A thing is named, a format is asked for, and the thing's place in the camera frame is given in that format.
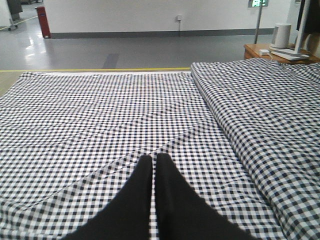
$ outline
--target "wooden table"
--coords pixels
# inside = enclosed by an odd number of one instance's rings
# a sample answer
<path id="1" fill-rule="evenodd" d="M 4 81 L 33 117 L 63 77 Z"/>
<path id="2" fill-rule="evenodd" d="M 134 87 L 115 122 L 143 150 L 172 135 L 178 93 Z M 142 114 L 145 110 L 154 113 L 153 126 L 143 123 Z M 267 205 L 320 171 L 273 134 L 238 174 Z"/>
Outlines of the wooden table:
<path id="1" fill-rule="evenodd" d="M 271 60 L 271 57 L 269 55 L 267 56 L 259 55 L 259 50 L 261 49 L 267 49 L 271 52 L 271 50 L 269 49 L 269 46 L 270 46 L 269 43 L 245 44 L 244 59 L 264 58 L 264 59 Z M 308 52 L 306 50 L 302 50 L 301 53 L 307 54 Z M 284 63 L 284 64 L 313 64 L 313 63 L 320 62 L 320 58 L 314 55 L 311 55 L 309 59 L 295 60 L 295 61 L 290 61 L 274 54 L 271 54 L 271 55 L 274 61 L 278 61 L 279 63 Z"/>

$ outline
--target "gray baseboard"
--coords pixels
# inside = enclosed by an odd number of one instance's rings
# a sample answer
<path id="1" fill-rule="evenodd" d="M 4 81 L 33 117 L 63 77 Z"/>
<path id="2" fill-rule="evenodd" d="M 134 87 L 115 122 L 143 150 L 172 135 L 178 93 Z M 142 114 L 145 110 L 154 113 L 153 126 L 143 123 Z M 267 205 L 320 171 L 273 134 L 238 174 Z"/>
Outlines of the gray baseboard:
<path id="1" fill-rule="evenodd" d="M 262 28 L 259 35 L 270 35 L 273 28 Z M 254 35 L 256 29 L 222 29 L 194 31 L 127 31 L 127 32 L 52 32 L 52 39 L 94 39 L 94 38 L 145 38 L 145 37 L 203 37 Z"/>

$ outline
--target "shiny floor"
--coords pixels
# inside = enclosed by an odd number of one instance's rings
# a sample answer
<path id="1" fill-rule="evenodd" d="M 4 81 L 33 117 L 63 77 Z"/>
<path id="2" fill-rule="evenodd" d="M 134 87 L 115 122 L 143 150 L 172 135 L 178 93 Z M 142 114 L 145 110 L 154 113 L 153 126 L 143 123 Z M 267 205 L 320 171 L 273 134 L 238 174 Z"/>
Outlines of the shiny floor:
<path id="1" fill-rule="evenodd" d="M 23 71 L 91 71 L 189 67 L 192 62 L 243 59 L 253 35 L 44 39 L 35 10 L 43 3 L 22 5 L 18 28 L 0 27 L 0 95 Z M 259 43 L 270 43 L 261 35 Z"/>

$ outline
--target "white pole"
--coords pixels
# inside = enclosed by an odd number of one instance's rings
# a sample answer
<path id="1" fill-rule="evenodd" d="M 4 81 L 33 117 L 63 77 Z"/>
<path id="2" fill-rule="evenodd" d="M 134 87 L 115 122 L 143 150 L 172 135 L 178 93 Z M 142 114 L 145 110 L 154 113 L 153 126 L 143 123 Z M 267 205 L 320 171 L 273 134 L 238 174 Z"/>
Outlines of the white pole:
<path id="1" fill-rule="evenodd" d="M 305 3 L 304 3 L 299 32 L 298 32 L 298 37 L 296 39 L 295 48 L 294 48 L 295 54 L 298 54 L 300 52 L 300 48 L 301 48 L 301 44 L 302 44 L 302 40 L 303 40 L 303 35 L 304 35 L 304 30 L 305 30 L 305 26 L 306 26 L 306 21 L 307 21 L 307 16 L 308 16 L 308 11 L 309 11 L 309 7 L 310 7 L 310 2 L 311 2 L 311 0 L 305 0 Z"/>
<path id="2" fill-rule="evenodd" d="M 257 41 L 258 41 L 258 34 L 259 34 L 259 28 L 260 28 L 260 21 L 261 21 L 263 3 L 264 3 L 264 0 L 260 0 L 258 20 L 256 22 L 256 27 L 255 27 L 254 44 L 256 44 Z"/>

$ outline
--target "black and white checkered fabric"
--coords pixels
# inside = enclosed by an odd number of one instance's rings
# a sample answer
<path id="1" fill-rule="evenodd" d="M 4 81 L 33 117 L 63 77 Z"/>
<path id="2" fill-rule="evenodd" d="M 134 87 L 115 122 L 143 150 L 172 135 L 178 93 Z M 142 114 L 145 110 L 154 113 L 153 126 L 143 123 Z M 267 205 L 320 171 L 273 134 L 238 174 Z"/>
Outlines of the black and white checkered fabric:
<path id="1" fill-rule="evenodd" d="M 289 240 L 320 239 L 320 63 L 194 63 L 193 78 Z"/>
<path id="2" fill-rule="evenodd" d="M 73 232 L 115 197 L 141 155 L 157 153 L 169 153 L 230 222 L 260 239 L 286 239 L 190 74 L 24 73 L 0 98 L 0 116 L 1 239 Z M 156 240 L 154 194 L 151 202 Z"/>

